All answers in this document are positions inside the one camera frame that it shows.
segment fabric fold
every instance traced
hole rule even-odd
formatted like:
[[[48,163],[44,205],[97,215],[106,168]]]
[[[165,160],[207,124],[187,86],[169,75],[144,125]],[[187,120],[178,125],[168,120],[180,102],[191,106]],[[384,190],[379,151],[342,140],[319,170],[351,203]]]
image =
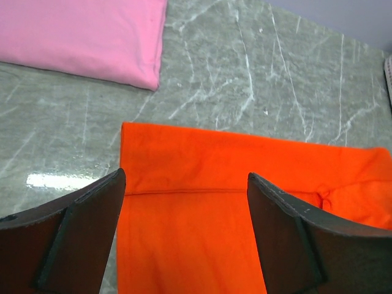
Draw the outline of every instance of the fabric fold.
[[[119,293],[265,293],[247,176],[335,215],[392,229],[392,160],[358,149],[124,123]]]
[[[167,0],[1,1],[0,61],[156,90]]]

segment gray wall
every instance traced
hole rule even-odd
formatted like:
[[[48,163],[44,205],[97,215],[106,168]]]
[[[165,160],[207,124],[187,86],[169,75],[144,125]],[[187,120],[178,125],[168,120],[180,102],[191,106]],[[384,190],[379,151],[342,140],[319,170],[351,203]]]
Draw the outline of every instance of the gray wall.
[[[392,0],[267,0],[304,18],[392,52]]]

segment pink fabric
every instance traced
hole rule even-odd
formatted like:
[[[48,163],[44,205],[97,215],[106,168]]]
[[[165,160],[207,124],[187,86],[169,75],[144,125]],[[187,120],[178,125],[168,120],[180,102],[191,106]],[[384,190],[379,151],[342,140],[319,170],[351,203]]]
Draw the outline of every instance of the pink fabric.
[[[2,0],[0,61],[156,90],[167,0]]]

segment red-orange fabric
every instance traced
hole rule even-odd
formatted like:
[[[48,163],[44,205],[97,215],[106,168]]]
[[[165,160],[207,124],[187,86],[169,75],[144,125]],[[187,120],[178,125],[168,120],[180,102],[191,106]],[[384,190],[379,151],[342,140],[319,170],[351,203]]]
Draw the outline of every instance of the red-orange fabric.
[[[337,216],[392,230],[392,159],[383,148],[125,122],[120,166],[119,294],[266,293],[250,172]]]

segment gray marble table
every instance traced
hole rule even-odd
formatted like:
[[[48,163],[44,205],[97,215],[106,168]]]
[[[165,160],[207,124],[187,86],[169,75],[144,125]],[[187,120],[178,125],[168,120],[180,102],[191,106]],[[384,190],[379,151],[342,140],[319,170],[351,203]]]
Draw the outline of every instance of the gray marble table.
[[[392,151],[385,57],[259,0],[170,0],[157,92],[2,63],[0,215],[116,169],[123,121]]]

